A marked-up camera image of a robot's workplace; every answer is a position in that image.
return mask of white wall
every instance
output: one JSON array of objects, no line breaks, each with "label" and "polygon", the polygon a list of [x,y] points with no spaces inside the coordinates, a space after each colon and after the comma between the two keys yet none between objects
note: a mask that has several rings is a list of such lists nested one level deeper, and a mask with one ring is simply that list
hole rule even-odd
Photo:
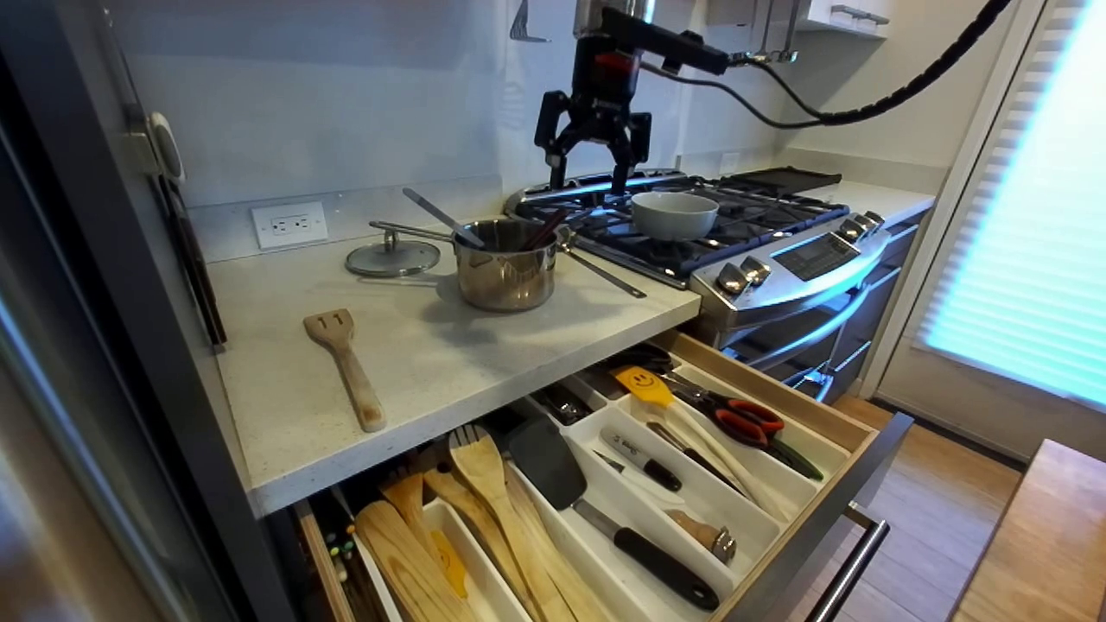
[{"label": "white wall", "polygon": [[[899,0],[888,43],[802,34],[804,59],[788,76],[824,110],[871,103],[922,72],[978,9],[983,0]],[[939,83],[899,110],[864,123],[794,133],[785,144],[834,153],[853,175],[922,171],[922,181],[939,186],[991,76],[1010,13]]]},{"label": "white wall", "polygon": [[[543,90],[570,85],[575,0],[536,0],[546,44],[508,43],[517,0],[121,0],[119,20],[138,90],[173,117],[195,209],[266,197],[495,182],[543,182],[532,120]],[[706,0],[666,0],[660,26],[711,20],[740,49],[750,27]],[[774,90],[750,92],[778,106]],[[652,167],[676,157],[735,167],[770,153],[717,92],[644,76]],[[575,173],[608,173],[608,153],[576,150]]]},{"label": "white wall", "polygon": [[[418,186],[460,219],[485,216],[548,173],[532,144],[539,98],[570,90],[575,0],[532,0],[532,34],[508,43],[517,0],[119,0],[119,32],[146,106],[173,117],[210,259],[256,252],[249,209],[311,197],[332,237],[366,219],[418,221],[396,186]],[[657,26],[696,27],[718,49],[758,49],[763,0],[664,0]],[[931,61],[976,2],[902,2],[888,43],[802,34],[790,81],[824,106],[866,103]],[[778,135],[717,90],[638,76],[636,110],[652,113],[649,167],[735,173],[788,150],[862,158],[811,167],[871,173],[871,164],[952,164],[998,34],[934,92],[871,123]],[[785,117],[781,92],[750,70],[727,76]],[[608,173],[597,144],[570,173]]]}]

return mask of stainless steel pot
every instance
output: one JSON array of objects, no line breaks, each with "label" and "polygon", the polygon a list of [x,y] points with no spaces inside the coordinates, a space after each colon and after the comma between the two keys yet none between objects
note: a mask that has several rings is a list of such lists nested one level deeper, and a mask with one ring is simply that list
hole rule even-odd
[{"label": "stainless steel pot", "polygon": [[412,227],[396,221],[370,221],[402,236],[440,237],[456,256],[460,301],[485,310],[528,310],[553,293],[558,236],[532,221],[474,221],[469,232],[479,250],[442,232]]}]

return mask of stove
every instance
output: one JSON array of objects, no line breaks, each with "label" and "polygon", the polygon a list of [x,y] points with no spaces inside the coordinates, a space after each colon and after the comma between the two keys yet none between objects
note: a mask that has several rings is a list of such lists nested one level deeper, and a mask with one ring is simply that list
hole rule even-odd
[{"label": "stove", "polygon": [[696,339],[819,402],[840,395],[840,371],[866,350],[850,346],[846,337],[879,301],[871,289],[884,285],[881,252],[893,232],[871,212],[766,194],[740,181],[649,171],[624,182],[630,197],[649,191],[711,197],[718,221],[696,241],[644,236],[624,197],[608,197],[604,175],[585,175],[563,191],[523,191],[503,216],[563,226],[570,244],[696,289],[699,318],[686,325]]},{"label": "stove", "polygon": [[630,181],[630,194],[686,191],[718,205],[717,227],[696,241],[660,241],[636,227],[624,197],[608,197],[604,175],[575,181],[568,191],[524,191],[508,205],[513,219],[563,221],[575,244],[620,265],[690,286],[696,269],[735,259],[750,250],[802,236],[825,221],[844,221],[850,209],[811,197],[781,197],[732,181],[703,181],[676,171],[652,171]]}]

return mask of black cable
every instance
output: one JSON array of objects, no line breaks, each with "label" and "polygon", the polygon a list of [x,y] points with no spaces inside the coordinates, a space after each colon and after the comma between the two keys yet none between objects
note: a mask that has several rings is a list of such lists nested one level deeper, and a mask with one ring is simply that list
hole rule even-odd
[{"label": "black cable", "polygon": [[744,103],[759,123],[770,123],[770,129],[785,129],[785,133],[794,133],[794,129],[815,129],[824,120],[774,120],[766,117],[763,110],[758,110],[744,92],[735,92],[728,83],[718,83],[718,81],[689,81],[689,76],[676,76],[676,72],[666,72],[652,61],[644,61],[644,72],[652,72],[652,76],[664,76],[664,81],[674,81],[674,83],[689,83],[689,85],[706,85],[706,90],[724,90],[728,92],[735,103]]},{"label": "black cable", "polygon": [[922,92],[931,83],[938,83],[952,67],[959,67],[959,59],[969,55],[969,49],[998,20],[998,13],[1010,6],[1010,0],[989,0],[976,20],[961,32],[961,38],[953,44],[946,44],[919,76],[914,76],[904,85],[899,85],[896,92],[866,103],[866,106],[853,106],[853,110],[815,110],[810,106],[766,61],[750,61],[755,70],[766,72],[774,83],[785,85],[785,92],[815,120],[824,123],[858,123],[866,117],[879,117],[884,110],[902,106],[904,100],[914,100],[917,92]]},{"label": "black cable", "polygon": [[866,103],[866,106],[853,106],[853,110],[815,110],[811,103],[804,103],[785,76],[778,76],[766,61],[758,61],[758,59],[747,59],[747,55],[735,55],[732,67],[750,67],[750,70],[759,70],[763,76],[770,76],[797,110],[804,110],[811,120],[770,120],[766,113],[759,113],[747,98],[740,98],[735,90],[728,90],[727,83],[717,83],[717,81],[686,81],[686,76],[674,76],[674,72],[664,72],[657,67],[647,67],[647,72],[657,72],[657,76],[666,76],[674,83],[690,83],[690,85],[711,85],[711,90],[724,90],[728,92],[735,103],[744,103],[759,123],[770,123],[770,129],[815,129],[815,123],[858,123],[858,120],[866,120],[866,117],[879,117],[884,110],[896,110],[902,106],[904,100],[914,100],[917,92],[922,92],[926,85],[934,85],[952,67],[959,67],[959,59],[969,55],[969,49],[998,20],[998,13],[1010,6],[1010,0],[989,0],[976,20],[959,34],[953,44],[946,44],[919,76],[914,76],[904,85],[893,90],[888,98]]},{"label": "black cable", "polygon": [[778,70],[770,70],[766,61],[755,61],[755,59],[750,59],[747,67],[755,67],[755,70],[759,70],[763,76],[770,76],[770,81],[790,98],[790,103],[794,103],[797,110],[804,110],[804,113],[811,113],[811,117],[824,117],[824,110],[811,106],[811,103],[804,103]]}]

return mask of window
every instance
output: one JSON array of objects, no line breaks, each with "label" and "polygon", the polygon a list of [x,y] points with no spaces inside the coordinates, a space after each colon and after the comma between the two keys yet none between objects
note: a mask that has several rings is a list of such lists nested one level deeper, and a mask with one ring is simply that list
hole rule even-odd
[{"label": "window", "polygon": [[1055,2],[1024,59],[922,346],[1106,408],[1106,2]]}]

